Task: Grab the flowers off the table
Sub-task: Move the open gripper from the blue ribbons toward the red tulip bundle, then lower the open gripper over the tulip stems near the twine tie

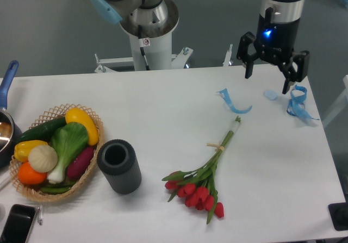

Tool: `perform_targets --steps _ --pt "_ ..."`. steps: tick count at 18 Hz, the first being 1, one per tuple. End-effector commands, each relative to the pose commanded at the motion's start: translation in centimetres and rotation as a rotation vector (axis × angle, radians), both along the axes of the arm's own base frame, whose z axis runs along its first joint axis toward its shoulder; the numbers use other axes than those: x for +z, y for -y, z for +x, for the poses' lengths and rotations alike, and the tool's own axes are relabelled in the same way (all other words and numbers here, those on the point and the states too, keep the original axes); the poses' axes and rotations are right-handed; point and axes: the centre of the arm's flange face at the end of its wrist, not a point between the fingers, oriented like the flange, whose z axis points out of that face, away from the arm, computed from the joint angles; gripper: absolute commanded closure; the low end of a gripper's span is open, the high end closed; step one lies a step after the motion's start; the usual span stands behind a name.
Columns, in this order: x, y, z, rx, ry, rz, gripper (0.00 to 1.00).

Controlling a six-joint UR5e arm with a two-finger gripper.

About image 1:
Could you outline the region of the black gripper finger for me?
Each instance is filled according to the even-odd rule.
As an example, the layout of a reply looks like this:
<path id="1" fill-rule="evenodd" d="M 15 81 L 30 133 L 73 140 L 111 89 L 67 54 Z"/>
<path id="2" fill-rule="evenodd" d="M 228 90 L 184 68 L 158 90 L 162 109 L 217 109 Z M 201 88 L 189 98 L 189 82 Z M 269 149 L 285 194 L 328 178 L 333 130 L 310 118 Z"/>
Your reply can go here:
<path id="1" fill-rule="evenodd" d="M 309 51 L 292 52 L 291 57 L 287 61 L 280 62 L 278 68 L 285 77 L 282 94 L 286 94 L 291 86 L 301 82 L 307 76 L 309 58 Z"/>
<path id="2" fill-rule="evenodd" d="M 259 54 L 254 52 L 253 54 L 248 53 L 248 48 L 256 40 L 256 37 L 251 33 L 247 32 L 241 36 L 238 50 L 237 59 L 242 61 L 245 67 L 245 79 L 249 79 L 253 73 L 254 61 L 259 58 Z"/>

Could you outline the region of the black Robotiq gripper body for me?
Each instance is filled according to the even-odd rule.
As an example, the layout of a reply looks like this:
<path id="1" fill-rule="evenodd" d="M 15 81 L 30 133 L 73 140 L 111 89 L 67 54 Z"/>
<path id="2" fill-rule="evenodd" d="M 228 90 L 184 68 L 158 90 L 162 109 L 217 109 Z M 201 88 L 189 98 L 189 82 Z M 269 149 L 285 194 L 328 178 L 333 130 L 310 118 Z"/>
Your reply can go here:
<path id="1" fill-rule="evenodd" d="M 262 61 L 273 65 L 288 64 L 294 50 L 300 20 L 276 22 L 273 20 L 275 16 L 274 7 L 266 8 L 265 14 L 259 16 L 254 48 Z"/>

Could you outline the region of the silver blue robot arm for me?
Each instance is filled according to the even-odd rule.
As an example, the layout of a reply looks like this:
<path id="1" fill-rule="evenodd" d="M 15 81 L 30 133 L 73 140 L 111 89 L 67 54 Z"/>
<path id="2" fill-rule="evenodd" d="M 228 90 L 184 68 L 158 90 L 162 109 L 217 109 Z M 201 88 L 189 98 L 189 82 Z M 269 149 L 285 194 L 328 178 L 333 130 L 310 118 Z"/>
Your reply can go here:
<path id="1" fill-rule="evenodd" d="M 275 65 L 284 75 L 283 93 L 307 76 L 309 52 L 294 50 L 305 0 L 262 0 L 257 33 L 245 33 L 237 58 L 250 78 L 255 60 Z M 137 71 L 172 67 L 171 34 L 179 21 L 172 0 L 91 0 L 109 23 L 120 24 L 129 35 Z"/>

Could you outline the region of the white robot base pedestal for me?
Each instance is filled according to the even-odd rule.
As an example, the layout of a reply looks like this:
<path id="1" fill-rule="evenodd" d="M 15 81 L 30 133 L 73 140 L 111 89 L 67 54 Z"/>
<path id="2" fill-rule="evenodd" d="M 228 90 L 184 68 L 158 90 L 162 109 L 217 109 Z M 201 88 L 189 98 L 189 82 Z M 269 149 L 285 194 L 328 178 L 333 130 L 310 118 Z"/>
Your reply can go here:
<path id="1" fill-rule="evenodd" d="M 132 50 L 131 58 L 102 59 L 98 62 L 100 67 L 133 64 L 136 71 L 189 67 L 191 48 L 184 47 L 179 53 L 172 53 L 172 32 L 179 21 L 178 9 L 172 0 L 162 0 L 151 9 L 137 8 L 124 18 L 105 0 L 91 2 L 106 21 L 120 24 L 129 37 Z"/>

